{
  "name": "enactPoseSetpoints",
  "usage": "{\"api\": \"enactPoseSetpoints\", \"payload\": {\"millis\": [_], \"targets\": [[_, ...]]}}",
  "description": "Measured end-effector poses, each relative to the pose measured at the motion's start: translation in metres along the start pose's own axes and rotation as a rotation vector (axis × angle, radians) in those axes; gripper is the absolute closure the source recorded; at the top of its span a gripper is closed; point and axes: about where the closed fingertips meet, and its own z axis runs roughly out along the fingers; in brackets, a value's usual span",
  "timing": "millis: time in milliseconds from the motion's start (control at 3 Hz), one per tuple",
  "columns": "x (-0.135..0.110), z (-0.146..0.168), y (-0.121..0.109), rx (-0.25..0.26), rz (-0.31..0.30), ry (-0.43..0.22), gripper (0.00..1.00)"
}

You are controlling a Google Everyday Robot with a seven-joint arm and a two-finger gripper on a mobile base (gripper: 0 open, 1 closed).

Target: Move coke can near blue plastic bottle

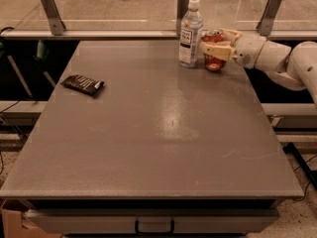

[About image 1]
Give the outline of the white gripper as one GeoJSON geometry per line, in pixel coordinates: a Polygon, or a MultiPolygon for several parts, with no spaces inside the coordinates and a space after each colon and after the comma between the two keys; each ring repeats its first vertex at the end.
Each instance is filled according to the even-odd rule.
{"type": "Polygon", "coordinates": [[[218,60],[230,60],[244,68],[254,68],[266,38],[259,35],[242,35],[240,31],[224,29],[225,42],[202,42],[200,48],[218,60]],[[235,44],[234,48],[227,42],[235,44]]]}

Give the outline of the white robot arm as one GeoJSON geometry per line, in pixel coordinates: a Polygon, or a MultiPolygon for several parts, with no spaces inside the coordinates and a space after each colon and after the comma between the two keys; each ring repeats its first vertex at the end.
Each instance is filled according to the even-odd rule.
{"type": "Polygon", "coordinates": [[[216,30],[221,41],[202,41],[204,55],[264,72],[268,78],[287,89],[307,89],[317,106],[317,43],[302,42],[294,48],[270,41],[259,34],[237,30],[216,30]]]}

